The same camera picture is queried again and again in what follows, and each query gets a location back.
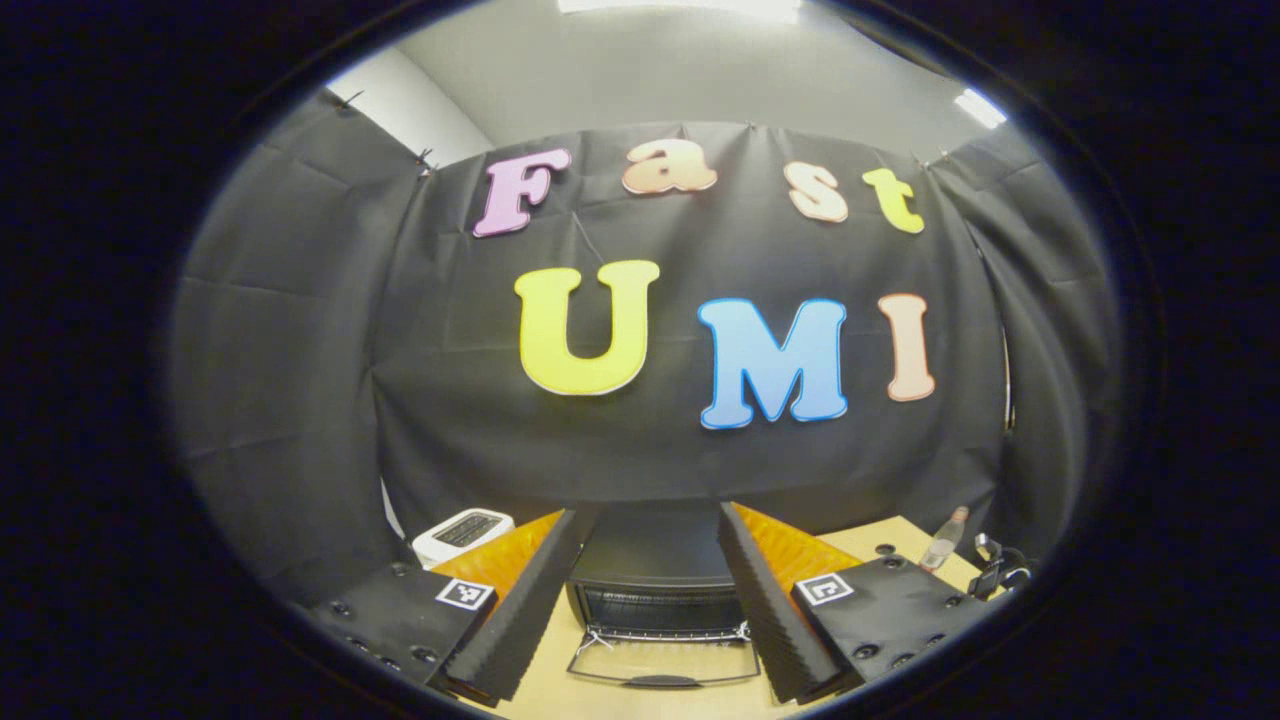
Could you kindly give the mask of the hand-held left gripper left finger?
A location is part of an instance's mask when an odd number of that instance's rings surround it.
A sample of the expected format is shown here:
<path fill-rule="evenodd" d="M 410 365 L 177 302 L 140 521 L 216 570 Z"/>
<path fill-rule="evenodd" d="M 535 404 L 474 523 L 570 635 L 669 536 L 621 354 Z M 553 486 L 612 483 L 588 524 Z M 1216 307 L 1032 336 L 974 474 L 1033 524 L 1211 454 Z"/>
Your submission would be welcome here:
<path fill-rule="evenodd" d="M 511 701 L 581 550 L 561 509 L 434 569 L 379 569 L 310 607 L 334 642 L 417 688 L 484 706 Z"/>

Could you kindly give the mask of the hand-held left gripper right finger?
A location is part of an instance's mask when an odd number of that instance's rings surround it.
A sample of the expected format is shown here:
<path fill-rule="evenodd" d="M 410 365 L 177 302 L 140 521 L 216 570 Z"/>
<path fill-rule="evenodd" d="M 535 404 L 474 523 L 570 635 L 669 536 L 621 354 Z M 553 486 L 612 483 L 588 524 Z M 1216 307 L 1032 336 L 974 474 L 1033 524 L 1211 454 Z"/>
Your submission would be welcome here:
<path fill-rule="evenodd" d="M 897 553 L 860 561 L 741 503 L 721 503 L 717 539 L 781 702 L 877 682 L 991 612 L 988 600 Z"/>

